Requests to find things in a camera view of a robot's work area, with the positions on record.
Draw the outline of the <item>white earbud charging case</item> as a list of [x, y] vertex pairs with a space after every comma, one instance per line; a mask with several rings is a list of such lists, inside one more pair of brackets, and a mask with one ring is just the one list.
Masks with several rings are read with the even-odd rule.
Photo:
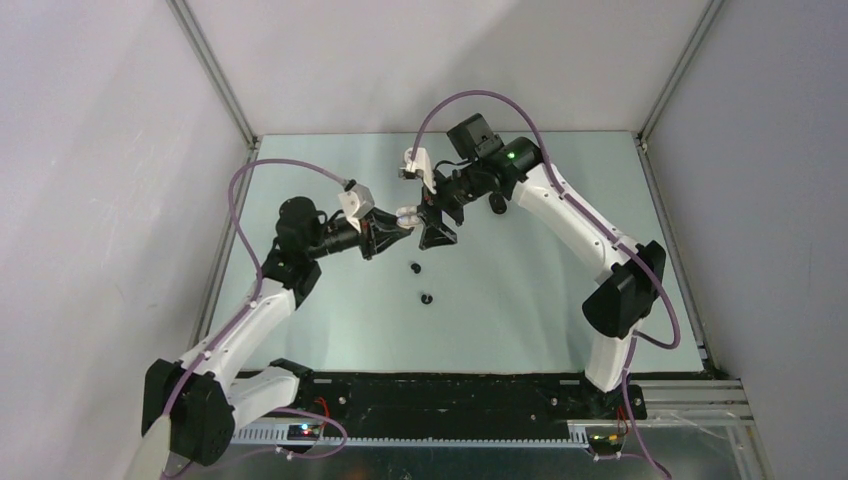
[[395, 212], [396, 224], [403, 229], [414, 229], [422, 224], [418, 214], [418, 207], [415, 205], [403, 206]]

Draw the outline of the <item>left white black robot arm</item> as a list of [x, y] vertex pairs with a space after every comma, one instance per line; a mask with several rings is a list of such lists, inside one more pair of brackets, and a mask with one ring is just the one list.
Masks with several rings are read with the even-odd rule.
[[327, 220], [306, 197], [283, 202], [272, 247], [234, 317], [178, 360], [158, 360], [148, 369], [142, 441], [128, 478], [159, 478], [172, 453], [212, 465], [235, 433], [264, 415], [280, 408], [297, 417], [312, 411], [315, 388], [284, 367], [269, 366], [248, 379], [237, 375], [311, 293], [321, 275], [319, 259], [348, 249], [371, 259], [421, 223], [417, 207], [385, 212], [361, 187], [339, 200], [340, 216]]

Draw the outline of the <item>black earbud charging case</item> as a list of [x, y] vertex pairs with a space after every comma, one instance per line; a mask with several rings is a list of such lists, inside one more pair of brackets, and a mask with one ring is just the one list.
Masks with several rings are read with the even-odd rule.
[[493, 192], [489, 195], [488, 201], [494, 214], [503, 215], [508, 211], [507, 200], [503, 195]]

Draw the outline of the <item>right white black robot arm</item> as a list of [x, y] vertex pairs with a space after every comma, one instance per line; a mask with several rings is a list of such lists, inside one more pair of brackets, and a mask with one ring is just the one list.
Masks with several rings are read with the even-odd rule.
[[577, 256], [597, 284], [581, 309], [593, 339], [581, 392], [585, 411], [606, 418], [622, 403], [619, 386], [635, 330], [660, 295], [666, 252], [656, 241], [640, 244], [621, 233], [544, 161], [540, 144], [526, 137], [509, 143], [481, 114], [448, 131], [461, 165], [439, 172], [419, 145], [403, 156], [402, 175], [421, 180], [417, 216], [424, 225], [419, 244], [426, 250], [452, 245], [456, 233], [443, 218], [464, 221], [467, 204], [499, 195], [534, 215]]

